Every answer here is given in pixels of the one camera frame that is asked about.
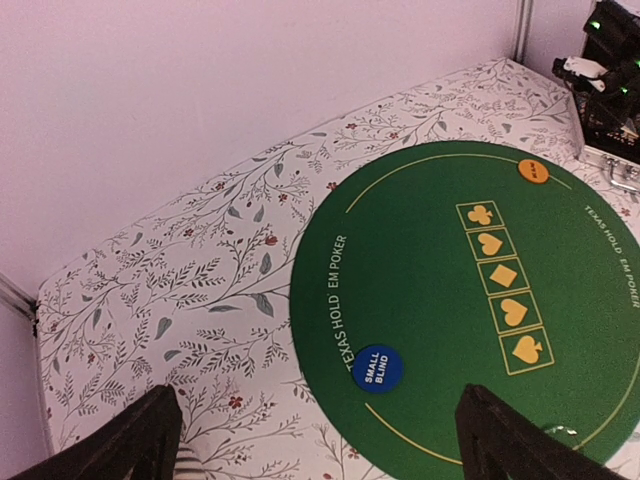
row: leaf pattern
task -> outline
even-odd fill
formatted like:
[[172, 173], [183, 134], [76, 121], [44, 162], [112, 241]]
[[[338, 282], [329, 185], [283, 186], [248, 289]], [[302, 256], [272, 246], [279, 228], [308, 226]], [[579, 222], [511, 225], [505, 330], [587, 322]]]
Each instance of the leaf pattern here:
[[173, 320], [171, 320], [170, 318], [162, 317], [158, 322], [158, 331], [156, 333], [156, 338], [154, 338], [154, 340], [159, 340], [160, 338], [162, 338], [162, 335], [164, 335], [165, 332], [169, 330], [169, 327], [171, 326], [172, 323], [173, 323]]
[[[39, 296], [55, 450], [168, 383], [182, 441], [209, 480], [388, 478], [331, 426], [299, 370], [288, 297], [301, 235], [363, 165], [411, 145], [477, 140], [573, 172], [640, 236], [639, 204], [575, 160], [568, 105], [553, 82], [506, 59], [486, 62], [274, 145], [87, 251]], [[640, 471], [639, 436], [609, 463], [623, 475]]]

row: green poker mat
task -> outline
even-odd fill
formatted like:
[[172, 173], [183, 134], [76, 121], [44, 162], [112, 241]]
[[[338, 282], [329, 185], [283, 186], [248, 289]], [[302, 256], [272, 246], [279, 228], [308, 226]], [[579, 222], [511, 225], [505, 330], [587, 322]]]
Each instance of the green poker mat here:
[[[293, 339], [329, 420], [395, 478], [463, 478], [454, 412], [469, 383], [604, 463], [640, 416], [639, 275], [632, 234], [567, 171], [430, 143], [366, 165], [318, 208], [292, 273]], [[402, 360], [386, 393], [354, 378], [372, 345]]]

